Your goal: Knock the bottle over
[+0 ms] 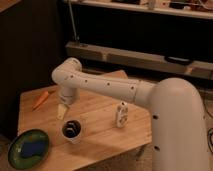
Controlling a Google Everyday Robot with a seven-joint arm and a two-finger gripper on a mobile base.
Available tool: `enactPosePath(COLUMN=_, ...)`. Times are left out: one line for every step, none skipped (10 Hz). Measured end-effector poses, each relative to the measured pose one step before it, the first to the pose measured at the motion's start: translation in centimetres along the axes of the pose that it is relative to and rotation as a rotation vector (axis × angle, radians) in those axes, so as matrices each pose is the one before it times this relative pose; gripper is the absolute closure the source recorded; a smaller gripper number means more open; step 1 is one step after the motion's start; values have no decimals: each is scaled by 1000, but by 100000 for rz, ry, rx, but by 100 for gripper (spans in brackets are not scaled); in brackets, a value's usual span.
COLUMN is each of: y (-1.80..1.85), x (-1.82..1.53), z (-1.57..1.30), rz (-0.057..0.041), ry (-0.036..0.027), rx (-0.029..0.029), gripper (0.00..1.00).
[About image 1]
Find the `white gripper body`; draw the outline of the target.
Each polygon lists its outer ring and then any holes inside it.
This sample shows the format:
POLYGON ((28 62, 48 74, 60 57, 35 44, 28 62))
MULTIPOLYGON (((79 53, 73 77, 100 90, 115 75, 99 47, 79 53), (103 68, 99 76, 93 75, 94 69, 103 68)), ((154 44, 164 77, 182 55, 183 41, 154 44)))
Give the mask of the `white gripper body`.
POLYGON ((66 106, 73 104, 78 99, 77 88, 61 87, 59 90, 60 102, 66 106))

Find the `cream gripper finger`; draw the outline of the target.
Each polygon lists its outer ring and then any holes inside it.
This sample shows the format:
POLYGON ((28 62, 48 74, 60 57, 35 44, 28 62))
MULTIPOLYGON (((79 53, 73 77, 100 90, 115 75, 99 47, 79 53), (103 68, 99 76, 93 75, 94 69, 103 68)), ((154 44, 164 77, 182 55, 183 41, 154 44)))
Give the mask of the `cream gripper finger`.
POLYGON ((65 114, 67 113, 68 111, 68 107, 64 104, 59 104, 58 105, 58 112, 57 112, 57 118, 59 120, 63 120, 64 119, 64 116, 65 114))

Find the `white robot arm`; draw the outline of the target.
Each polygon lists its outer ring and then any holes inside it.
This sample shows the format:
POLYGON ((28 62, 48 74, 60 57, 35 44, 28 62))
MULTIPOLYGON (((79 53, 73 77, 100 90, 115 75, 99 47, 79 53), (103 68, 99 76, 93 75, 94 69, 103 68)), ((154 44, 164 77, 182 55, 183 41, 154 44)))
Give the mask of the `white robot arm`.
POLYGON ((72 104, 85 89, 143 107, 151 114, 154 171, 211 171, 205 109, 188 81, 168 78, 158 83, 87 74, 76 58, 52 71, 59 98, 72 104))

